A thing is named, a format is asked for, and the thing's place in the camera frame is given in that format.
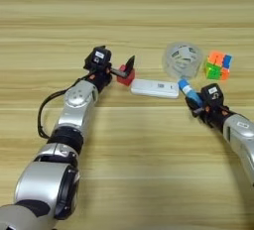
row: rubik's cube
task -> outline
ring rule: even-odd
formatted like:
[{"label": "rubik's cube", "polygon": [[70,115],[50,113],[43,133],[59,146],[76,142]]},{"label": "rubik's cube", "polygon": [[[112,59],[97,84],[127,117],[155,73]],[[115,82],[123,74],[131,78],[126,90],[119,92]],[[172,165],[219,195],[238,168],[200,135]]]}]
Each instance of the rubik's cube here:
[{"label": "rubik's cube", "polygon": [[211,52],[205,64],[206,77],[225,80],[229,77],[232,56],[222,52]]}]

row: red block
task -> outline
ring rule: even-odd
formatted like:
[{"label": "red block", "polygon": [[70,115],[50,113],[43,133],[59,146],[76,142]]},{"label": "red block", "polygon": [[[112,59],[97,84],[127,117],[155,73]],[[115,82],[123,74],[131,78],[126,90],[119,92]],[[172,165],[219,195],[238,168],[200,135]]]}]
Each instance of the red block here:
[{"label": "red block", "polygon": [[[124,65],[124,64],[121,65],[119,69],[122,70],[122,71],[124,71],[125,65]],[[116,80],[117,80],[117,82],[119,82],[119,83],[122,83],[122,84],[124,84],[124,85],[126,85],[126,86],[129,86],[129,85],[131,84],[131,82],[133,81],[134,78],[135,78],[135,69],[133,68],[132,71],[131,71],[131,73],[129,74],[129,76],[128,76],[127,78],[122,78],[122,77],[120,77],[120,76],[117,76],[117,77],[116,77]]]}]

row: wood grain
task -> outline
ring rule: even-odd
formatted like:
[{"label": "wood grain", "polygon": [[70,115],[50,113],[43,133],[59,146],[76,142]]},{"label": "wood grain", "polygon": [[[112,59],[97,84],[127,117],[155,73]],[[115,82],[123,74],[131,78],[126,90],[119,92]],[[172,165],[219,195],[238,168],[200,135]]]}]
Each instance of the wood grain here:
[{"label": "wood grain", "polygon": [[[161,59],[177,41],[234,56],[219,84],[226,104],[254,120],[254,0],[0,0],[1,204],[45,142],[40,103],[84,75],[94,46],[107,45],[115,66],[135,55],[139,78],[173,80]],[[210,82],[201,70],[192,84]],[[48,131],[62,106],[47,108]],[[80,171],[78,207],[60,230],[254,228],[254,190],[239,160],[182,96],[133,96],[113,81],[94,109]]]}]

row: white usb stick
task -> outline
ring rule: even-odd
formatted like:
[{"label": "white usb stick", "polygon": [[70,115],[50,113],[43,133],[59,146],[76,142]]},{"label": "white usb stick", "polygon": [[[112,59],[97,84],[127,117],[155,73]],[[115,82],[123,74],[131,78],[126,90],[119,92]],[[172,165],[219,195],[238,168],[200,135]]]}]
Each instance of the white usb stick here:
[{"label": "white usb stick", "polygon": [[173,82],[134,79],[131,85],[131,92],[133,94],[162,98],[177,98],[179,96],[179,86]]}]

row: black cable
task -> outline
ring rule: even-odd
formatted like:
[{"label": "black cable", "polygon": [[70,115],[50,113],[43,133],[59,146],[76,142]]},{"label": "black cable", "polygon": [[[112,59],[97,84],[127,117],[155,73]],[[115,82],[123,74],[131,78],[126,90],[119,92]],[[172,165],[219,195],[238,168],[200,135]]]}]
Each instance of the black cable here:
[{"label": "black cable", "polygon": [[37,128],[38,128],[38,134],[41,138],[44,138],[44,139],[48,139],[50,136],[47,135],[44,131],[44,127],[42,125],[42,113],[43,113],[43,110],[44,110],[44,107],[53,99],[59,97],[59,96],[62,96],[64,95],[70,88],[74,87],[75,85],[77,85],[81,80],[85,80],[87,79],[88,77],[90,77],[92,74],[94,74],[94,71],[93,72],[90,72],[88,75],[85,75],[81,78],[78,78],[75,83],[73,85],[71,85],[69,88],[67,89],[64,89],[64,90],[61,90],[61,91],[56,91],[54,93],[52,93],[51,95],[49,95],[44,101],[43,103],[41,104],[40,108],[39,108],[39,111],[38,111],[38,117],[37,117]]}]

